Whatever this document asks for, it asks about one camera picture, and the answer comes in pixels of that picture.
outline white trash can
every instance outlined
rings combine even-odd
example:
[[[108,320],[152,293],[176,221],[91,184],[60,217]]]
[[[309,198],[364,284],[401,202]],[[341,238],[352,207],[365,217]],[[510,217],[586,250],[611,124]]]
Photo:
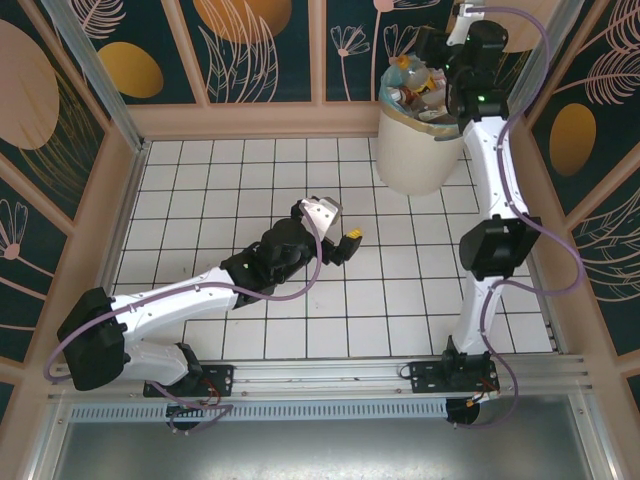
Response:
[[[405,195],[438,190],[462,158],[457,125],[432,125],[394,108],[386,87],[399,85],[397,67],[382,76],[376,169],[385,185]]]

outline yellow object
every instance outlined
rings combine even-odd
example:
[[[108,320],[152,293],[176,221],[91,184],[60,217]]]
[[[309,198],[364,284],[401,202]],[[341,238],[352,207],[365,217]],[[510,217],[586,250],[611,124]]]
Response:
[[[427,88],[429,89],[430,92],[438,88],[438,86],[436,85],[436,82],[433,81],[433,77],[431,75],[429,75],[429,80],[427,80]]]
[[[409,68],[409,65],[411,65],[411,60],[407,55],[400,55],[396,59],[396,65],[398,66],[398,68],[406,70],[407,68]]]
[[[245,2],[251,13],[247,12]],[[273,37],[291,19],[291,0],[193,0],[193,5],[213,33],[234,43],[260,41],[260,19]]]
[[[591,110],[579,103],[566,105],[551,127],[551,165],[560,175],[575,175],[589,160],[595,141],[596,119]]]
[[[149,98],[162,91],[162,70],[140,47],[114,42],[102,47],[98,56],[119,92],[130,97]]]
[[[361,236],[362,236],[362,232],[360,231],[359,228],[356,228],[355,230],[351,230],[349,233],[347,233],[347,237],[353,238],[354,240],[356,238],[360,238]]]
[[[58,124],[56,71],[29,35],[0,20],[0,138],[35,150]]]

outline grid lines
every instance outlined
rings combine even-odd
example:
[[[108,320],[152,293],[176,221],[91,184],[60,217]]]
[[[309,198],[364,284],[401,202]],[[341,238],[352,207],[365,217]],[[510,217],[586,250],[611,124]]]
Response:
[[[258,241],[303,195],[329,195],[344,208],[329,238],[363,229],[351,262],[323,266],[299,300],[191,319],[153,339],[192,342],[201,360],[439,355],[464,295],[457,245],[478,221],[471,165],[462,158],[439,192],[404,197],[379,180],[375,140],[154,142],[114,293],[213,268]],[[275,294],[301,289],[313,267]],[[530,282],[526,267],[516,275]],[[503,298],[492,340],[505,352],[551,351],[535,296],[505,289]]]

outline white robotic arm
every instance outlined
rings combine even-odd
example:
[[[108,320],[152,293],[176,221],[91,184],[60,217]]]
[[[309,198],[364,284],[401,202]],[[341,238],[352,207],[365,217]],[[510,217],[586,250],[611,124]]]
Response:
[[[101,288],[85,292],[58,330],[61,342],[100,314],[119,313],[77,335],[63,349],[75,387],[91,390],[115,379],[147,380],[165,386],[184,384],[181,392],[188,395],[202,375],[191,348],[144,338],[157,328],[204,313],[225,312],[270,298],[278,284],[317,256],[317,242],[321,242],[323,263],[341,265],[349,260],[360,245],[359,231],[345,235],[338,245],[325,237],[341,210],[329,198],[304,199],[292,207],[291,218],[276,222],[261,241],[194,278],[113,298],[107,298]],[[307,228],[307,219],[313,222],[311,230],[318,238]]]
[[[471,154],[471,166],[477,183],[480,219],[482,220],[493,218],[516,220],[517,218],[507,203],[505,191],[500,181],[498,158],[494,148],[496,138],[498,138],[505,123],[506,121],[501,117],[487,117],[480,122],[472,120],[464,130],[464,143]],[[513,201],[519,211],[527,214],[527,206],[520,195],[518,181],[513,168],[508,137],[505,139],[503,146],[503,161]],[[503,275],[487,276],[479,280],[473,272],[467,272],[462,313],[453,333],[453,343],[459,352],[474,355],[481,354],[486,350],[486,345],[480,336],[480,312],[489,291],[493,289],[494,292],[487,308],[485,321],[485,329],[490,332],[502,292],[501,286],[494,289],[493,284],[497,280],[503,280],[504,278]]]
[[[415,42],[416,55],[429,67],[445,72],[448,111],[456,118],[471,154],[480,218],[460,240],[460,261],[467,270],[460,320],[441,360],[412,362],[409,375],[416,393],[482,391],[481,398],[486,399],[492,396],[484,395],[486,384],[494,392],[499,390],[495,364],[483,339],[500,300],[501,286],[495,285],[524,262],[539,232],[512,210],[515,207],[529,216],[518,188],[508,134],[498,145],[509,111],[507,93],[495,85],[495,76],[508,34],[473,7],[471,3],[456,5],[458,17],[450,35],[422,28]],[[460,412],[468,414],[466,408]],[[473,419],[456,421],[470,423]]]

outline flower illustration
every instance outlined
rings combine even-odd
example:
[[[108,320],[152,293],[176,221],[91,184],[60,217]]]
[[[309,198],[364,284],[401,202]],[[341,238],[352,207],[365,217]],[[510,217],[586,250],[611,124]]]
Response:
[[[20,243],[27,228],[29,210],[16,202],[13,215],[6,199],[0,200],[0,258],[15,260],[20,256]]]
[[[340,65],[342,66],[342,82],[344,83],[344,91],[347,94],[347,101],[351,101],[351,95],[349,94],[349,85],[347,84],[347,72],[344,65],[345,57],[351,55],[360,55],[366,53],[371,49],[367,37],[362,31],[362,25],[359,27],[346,27],[344,32],[342,27],[337,26],[331,29],[331,39],[333,45],[340,55]]]
[[[380,18],[382,17],[382,14],[392,12],[394,10],[417,10],[420,8],[428,8],[433,7],[438,3],[440,3],[440,0],[373,0],[373,6],[378,13],[376,15],[376,25],[373,29],[373,54],[371,55],[371,101],[376,99],[376,59],[378,55],[378,32],[380,31]]]
[[[13,211],[11,211],[9,202],[4,198],[0,200],[0,259],[9,261],[18,260],[37,272],[53,277],[53,273],[47,272],[20,256],[20,245],[24,238],[25,230],[27,229],[28,218],[29,209],[22,205],[22,203],[16,202]],[[46,298],[46,295],[3,277],[0,277],[0,283],[40,300]]]
[[[408,26],[398,38],[398,25],[392,25],[384,29],[384,48],[387,50],[389,65],[393,65],[400,55],[406,54],[418,36],[418,27]]]

